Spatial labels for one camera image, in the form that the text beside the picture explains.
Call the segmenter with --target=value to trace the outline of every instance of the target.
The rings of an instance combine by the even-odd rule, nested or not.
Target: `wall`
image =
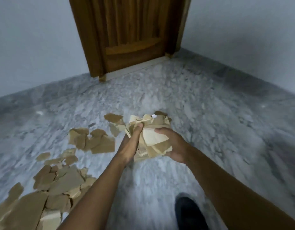
[[[181,46],[295,93],[295,0],[192,0]]]
[[[87,72],[69,0],[0,0],[0,96]]]

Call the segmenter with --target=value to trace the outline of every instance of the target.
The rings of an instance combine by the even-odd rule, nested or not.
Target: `person's left arm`
[[[135,155],[143,125],[125,135],[107,168],[78,202],[58,230],[104,229],[123,169]]]

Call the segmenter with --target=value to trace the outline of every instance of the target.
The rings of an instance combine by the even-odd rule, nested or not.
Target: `person's left hand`
[[[129,138],[126,134],[121,142],[121,145],[117,151],[117,156],[122,156],[125,160],[126,163],[130,162],[138,147],[138,142],[139,142],[139,135],[142,131],[143,124],[139,123],[138,126],[134,129],[133,134],[131,138]]]

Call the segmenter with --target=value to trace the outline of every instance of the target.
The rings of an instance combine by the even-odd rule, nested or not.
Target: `wooden door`
[[[106,72],[165,54],[171,0],[92,0]]]

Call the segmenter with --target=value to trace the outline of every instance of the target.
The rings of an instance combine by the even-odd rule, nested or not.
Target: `shoe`
[[[176,197],[175,215],[179,230],[209,230],[199,207],[189,197]]]

